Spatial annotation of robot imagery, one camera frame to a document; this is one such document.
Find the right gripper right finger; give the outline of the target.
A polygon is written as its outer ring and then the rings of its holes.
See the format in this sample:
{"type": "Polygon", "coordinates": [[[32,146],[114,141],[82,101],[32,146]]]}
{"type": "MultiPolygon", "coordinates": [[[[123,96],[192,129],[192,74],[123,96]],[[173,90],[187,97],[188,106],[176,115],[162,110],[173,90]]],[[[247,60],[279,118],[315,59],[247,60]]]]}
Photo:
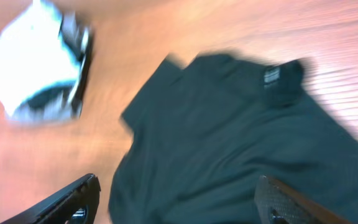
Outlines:
{"type": "Polygon", "coordinates": [[[254,202],[263,224],[350,224],[287,184],[266,175],[259,177],[254,202]]]}

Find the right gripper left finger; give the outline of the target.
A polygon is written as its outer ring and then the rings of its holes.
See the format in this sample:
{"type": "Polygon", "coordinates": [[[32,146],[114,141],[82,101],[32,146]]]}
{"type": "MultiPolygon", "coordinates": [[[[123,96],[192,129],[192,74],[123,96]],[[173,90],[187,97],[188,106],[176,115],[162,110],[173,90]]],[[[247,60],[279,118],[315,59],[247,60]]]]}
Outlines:
{"type": "Polygon", "coordinates": [[[86,174],[2,224],[93,224],[101,186],[94,174],[86,174]]]}

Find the black t-shirt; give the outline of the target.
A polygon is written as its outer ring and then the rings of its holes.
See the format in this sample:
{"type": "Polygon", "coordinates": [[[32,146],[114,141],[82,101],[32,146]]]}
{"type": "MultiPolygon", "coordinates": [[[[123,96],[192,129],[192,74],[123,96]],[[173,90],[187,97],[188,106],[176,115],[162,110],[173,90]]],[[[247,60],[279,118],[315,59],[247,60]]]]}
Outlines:
{"type": "Polygon", "coordinates": [[[358,142],[279,67],[297,93],[264,86],[271,67],[229,54],[165,59],[122,113],[133,143],[115,171],[114,223],[259,223],[262,175],[358,223],[358,142]]]}

